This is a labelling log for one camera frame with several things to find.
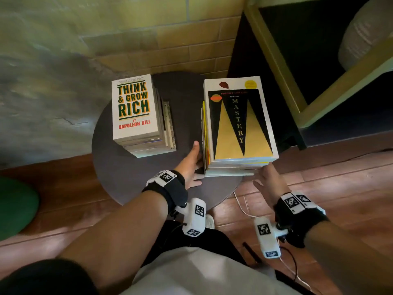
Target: gray tabletop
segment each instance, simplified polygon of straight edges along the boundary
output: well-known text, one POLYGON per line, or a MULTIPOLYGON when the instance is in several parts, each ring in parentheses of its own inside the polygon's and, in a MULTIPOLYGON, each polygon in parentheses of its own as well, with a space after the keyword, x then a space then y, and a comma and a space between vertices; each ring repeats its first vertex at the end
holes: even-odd
MULTIPOLYGON (((94 130, 91 151, 99 181, 118 203, 125 204, 136 197, 157 172, 175 168, 189 153, 194 140, 202 146, 203 81, 203 76, 189 72, 153 75, 161 98, 171 106, 176 152, 136 158, 113 141, 112 103, 105 107, 94 130)), ((206 177, 201 186, 189 189, 189 198, 204 200, 209 210, 226 199, 241 179, 241 176, 206 177)))

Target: forearm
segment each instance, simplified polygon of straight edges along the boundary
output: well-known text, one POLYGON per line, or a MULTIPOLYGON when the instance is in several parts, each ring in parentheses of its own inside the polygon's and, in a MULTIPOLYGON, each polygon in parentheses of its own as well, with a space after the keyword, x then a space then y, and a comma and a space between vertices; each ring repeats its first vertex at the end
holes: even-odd
POLYGON ((305 245, 344 294, 393 293, 393 261, 338 226, 318 223, 305 245))
POLYGON ((146 191, 101 220, 60 255, 80 264, 98 288, 134 275, 168 215, 164 197, 146 191))

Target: black sleeve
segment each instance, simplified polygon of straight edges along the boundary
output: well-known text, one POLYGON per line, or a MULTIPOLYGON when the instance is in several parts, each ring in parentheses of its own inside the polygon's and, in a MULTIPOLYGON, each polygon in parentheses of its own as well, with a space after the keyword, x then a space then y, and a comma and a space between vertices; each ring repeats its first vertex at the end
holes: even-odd
POLYGON ((5 277, 0 281, 0 294, 98 295, 98 291, 80 265, 52 259, 29 264, 5 277))

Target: dark red leaf shape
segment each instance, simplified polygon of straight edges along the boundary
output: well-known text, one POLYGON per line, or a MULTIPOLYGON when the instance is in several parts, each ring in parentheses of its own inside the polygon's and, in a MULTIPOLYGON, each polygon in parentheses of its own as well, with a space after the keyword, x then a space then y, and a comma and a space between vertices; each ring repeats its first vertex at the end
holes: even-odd
POLYGON ((219 85, 225 89, 229 89, 229 86, 226 82, 221 82, 221 83, 219 83, 219 85))

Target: person's left arm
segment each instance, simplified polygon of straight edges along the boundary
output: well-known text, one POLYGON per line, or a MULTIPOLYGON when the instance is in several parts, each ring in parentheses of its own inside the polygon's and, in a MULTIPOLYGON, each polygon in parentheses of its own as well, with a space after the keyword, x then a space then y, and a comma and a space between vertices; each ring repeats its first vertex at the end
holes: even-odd
MULTIPOLYGON (((199 143, 194 142, 189 155, 175 168, 183 175, 186 188, 201 184, 194 180, 198 154, 199 143)), ((117 284, 138 271, 167 215, 165 198, 145 191, 88 229, 59 258, 82 266, 99 289, 117 284)))

